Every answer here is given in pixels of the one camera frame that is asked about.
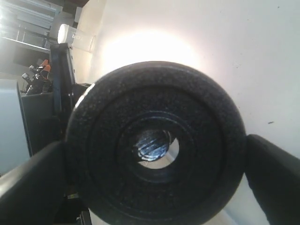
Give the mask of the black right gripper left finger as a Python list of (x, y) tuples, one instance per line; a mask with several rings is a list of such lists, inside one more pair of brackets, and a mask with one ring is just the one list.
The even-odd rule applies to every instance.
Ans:
[(2, 225), (50, 225), (66, 187), (63, 142), (53, 142), (0, 179)]

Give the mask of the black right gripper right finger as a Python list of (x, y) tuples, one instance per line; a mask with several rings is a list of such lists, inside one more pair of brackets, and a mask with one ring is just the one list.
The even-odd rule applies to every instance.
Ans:
[(246, 177), (271, 225), (300, 223), (300, 160), (258, 135), (247, 136)]

